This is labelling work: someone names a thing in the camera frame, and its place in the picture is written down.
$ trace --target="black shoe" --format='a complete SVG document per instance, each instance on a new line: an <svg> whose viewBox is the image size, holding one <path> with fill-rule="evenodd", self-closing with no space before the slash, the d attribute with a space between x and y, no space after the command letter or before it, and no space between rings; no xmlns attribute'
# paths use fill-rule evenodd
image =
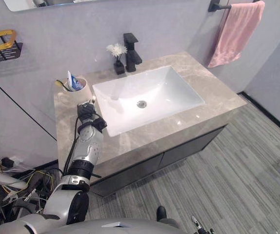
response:
<svg viewBox="0 0 280 234"><path fill-rule="evenodd" d="M167 218L166 209L163 206L159 206L156 211L156 221L160 221L162 218Z"/></svg>

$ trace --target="white flower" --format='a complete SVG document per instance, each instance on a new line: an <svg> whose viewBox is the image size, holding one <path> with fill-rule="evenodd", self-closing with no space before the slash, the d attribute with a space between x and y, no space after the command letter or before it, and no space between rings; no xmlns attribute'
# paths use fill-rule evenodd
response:
<svg viewBox="0 0 280 234"><path fill-rule="evenodd" d="M127 52L127 48L119 43L115 45L108 45L106 50L110 51L114 57L118 57Z"/></svg>

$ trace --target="white sink basin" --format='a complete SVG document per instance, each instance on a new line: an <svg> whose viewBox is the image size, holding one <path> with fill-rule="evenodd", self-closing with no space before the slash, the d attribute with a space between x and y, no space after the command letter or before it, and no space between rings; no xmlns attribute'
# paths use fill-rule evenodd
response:
<svg viewBox="0 0 280 234"><path fill-rule="evenodd" d="M171 66L95 84L93 89L110 137L205 103Z"/></svg>

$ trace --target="dark gray cabinet door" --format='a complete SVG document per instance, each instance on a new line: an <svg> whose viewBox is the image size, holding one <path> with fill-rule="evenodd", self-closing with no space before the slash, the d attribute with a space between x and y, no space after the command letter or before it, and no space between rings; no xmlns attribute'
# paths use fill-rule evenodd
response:
<svg viewBox="0 0 280 234"><path fill-rule="evenodd" d="M224 127L220 127L187 143L177 146L174 149L166 151L160 162L159 169L203 150L211 142L211 140L223 130L223 128Z"/></svg>
<svg viewBox="0 0 280 234"><path fill-rule="evenodd" d="M151 159L124 170L110 178L93 184L90 187L90 191L100 196L110 195L128 184L154 173L159 167L162 155L163 154L154 156Z"/></svg>

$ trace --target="gray striped floor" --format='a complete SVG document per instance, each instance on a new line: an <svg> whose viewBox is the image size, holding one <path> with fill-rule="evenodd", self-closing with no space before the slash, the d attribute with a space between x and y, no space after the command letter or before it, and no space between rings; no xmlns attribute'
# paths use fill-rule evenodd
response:
<svg viewBox="0 0 280 234"><path fill-rule="evenodd" d="M90 194L87 219L155 219L159 205L187 233L194 215L217 234L280 234L280 128L249 104L202 152L109 197Z"/></svg>

